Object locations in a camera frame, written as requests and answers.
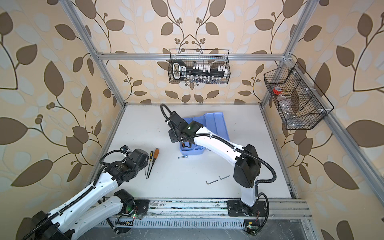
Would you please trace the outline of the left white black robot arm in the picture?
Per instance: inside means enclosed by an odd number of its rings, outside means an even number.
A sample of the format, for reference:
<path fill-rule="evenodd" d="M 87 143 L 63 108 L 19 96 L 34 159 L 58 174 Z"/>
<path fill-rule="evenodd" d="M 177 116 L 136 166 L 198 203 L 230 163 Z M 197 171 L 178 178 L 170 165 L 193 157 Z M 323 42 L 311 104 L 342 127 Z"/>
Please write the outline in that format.
<path fill-rule="evenodd" d="M 135 202 L 126 190 L 119 190 L 145 169 L 149 154 L 141 149 L 130 150 L 122 146 L 103 155 L 101 168 L 95 179 L 70 200 L 51 210 L 34 215 L 20 230 L 26 233 L 23 240 L 77 240 L 84 233 L 107 221 L 113 231 L 119 230 L 112 223 L 114 215 L 135 219 L 148 211 L 149 201 Z"/>

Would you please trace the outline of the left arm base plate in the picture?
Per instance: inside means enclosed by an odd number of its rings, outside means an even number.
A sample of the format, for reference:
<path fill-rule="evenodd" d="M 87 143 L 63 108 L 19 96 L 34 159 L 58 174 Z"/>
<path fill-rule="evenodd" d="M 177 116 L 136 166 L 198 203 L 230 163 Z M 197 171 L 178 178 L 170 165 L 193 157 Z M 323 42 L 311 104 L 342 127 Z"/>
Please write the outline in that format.
<path fill-rule="evenodd" d="M 134 217 L 136 215 L 144 215 L 148 212 L 150 200 L 130 200 L 123 204 L 123 208 L 119 215 Z"/>

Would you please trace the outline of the orange handled pliers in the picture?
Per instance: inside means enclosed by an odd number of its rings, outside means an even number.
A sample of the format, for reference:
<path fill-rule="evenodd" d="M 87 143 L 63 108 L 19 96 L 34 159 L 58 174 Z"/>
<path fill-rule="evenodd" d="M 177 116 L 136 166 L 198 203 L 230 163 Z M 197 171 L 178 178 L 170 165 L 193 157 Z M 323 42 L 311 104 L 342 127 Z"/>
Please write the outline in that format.
<path fill-rule="evenodd" d="M 182 143 L 182 149 L 192 149 L 194 147 L 194 144 L 191 144 L 189 142 Z"/>

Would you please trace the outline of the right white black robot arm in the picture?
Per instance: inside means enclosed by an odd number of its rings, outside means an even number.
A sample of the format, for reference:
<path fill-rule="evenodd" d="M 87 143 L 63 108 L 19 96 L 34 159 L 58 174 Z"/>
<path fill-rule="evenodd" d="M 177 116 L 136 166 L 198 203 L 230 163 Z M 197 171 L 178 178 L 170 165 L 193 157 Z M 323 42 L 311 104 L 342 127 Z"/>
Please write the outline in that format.
<path fill-rule="evenodd" d="M 259 184 L 273 183 L 277 179 L 274 168 L 259 158 L 255 147 L 247 144 L 245 147 L 234 144 L 214 134 L 204 125 L 192 121 L 187 123 L 175 111 L 165 104 L 160 104 L 165 117 L 165 123 L 170 127 L 169 136 L 172 143 L 202 146 L 234 166 L 234 180 L 241 186 L 240 206 L 242 214 L 253 217 L 259 213 L 259 198 L 262 196 L 266 203 L 266 216 L 258 226 L 248 225 L 245 231 L 248 235 L 257 235 L 267 223 L 270 213 L 270 203 L 265 193 L 259 192 Z"/>

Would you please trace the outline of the orange wooden handled screwdriver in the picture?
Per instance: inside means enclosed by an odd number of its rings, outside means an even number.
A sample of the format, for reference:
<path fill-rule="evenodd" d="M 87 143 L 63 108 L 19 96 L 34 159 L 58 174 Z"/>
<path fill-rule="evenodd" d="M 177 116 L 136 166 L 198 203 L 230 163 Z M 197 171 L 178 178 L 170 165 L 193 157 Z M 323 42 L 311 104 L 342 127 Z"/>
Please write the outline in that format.
<path fill-rule="evenodd" d="M 151 163 L 151 166 L 150 166 L 150 170 L 149 170 L 148 175 L 147 175 L 147 179 L 149 179 L 149 177 L 150 177 L 150 174 L 152 172 L 153 166 L 154 166 L 154 164 L 156 162 L 156 159 L 158 158 L 159 152 L 160 152 L 160 149 L 155 149 L 155 152 L 153 154 L 152 163 Z"/>

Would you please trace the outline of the yellow black handled screwdriver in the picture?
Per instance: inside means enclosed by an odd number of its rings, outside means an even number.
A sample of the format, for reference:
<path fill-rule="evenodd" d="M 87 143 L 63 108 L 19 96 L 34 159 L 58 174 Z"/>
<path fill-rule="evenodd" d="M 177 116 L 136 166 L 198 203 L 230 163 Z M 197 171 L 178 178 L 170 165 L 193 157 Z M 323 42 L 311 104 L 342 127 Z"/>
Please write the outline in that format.
<path fill-rule="evenodd" d="M 150 158 L 148 161 L 148 169 L 147 169 L 147 173 L 146 173 L 146 179 L 148 179 L 148 175 L 149 175 L 149 171 L 150 171 L 150 167 L 151 167 L 151 161 L 153 159 L 153 156 L 154 156 L 154 151 L 151 151 L 150 152 Z"/>

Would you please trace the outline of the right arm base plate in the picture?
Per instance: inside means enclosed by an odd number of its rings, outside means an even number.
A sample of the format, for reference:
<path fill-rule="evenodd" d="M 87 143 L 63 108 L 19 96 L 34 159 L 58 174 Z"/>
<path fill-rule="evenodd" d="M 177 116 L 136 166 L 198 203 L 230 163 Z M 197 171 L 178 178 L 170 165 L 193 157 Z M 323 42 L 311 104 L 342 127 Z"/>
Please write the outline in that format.
<path fill-rule="evenodd" d="M 227 201 L 228 215 L 230 217 L 265 217 L 269 208 L 265 201 L 257 200 L 252 207 L 240 200 Z"/>

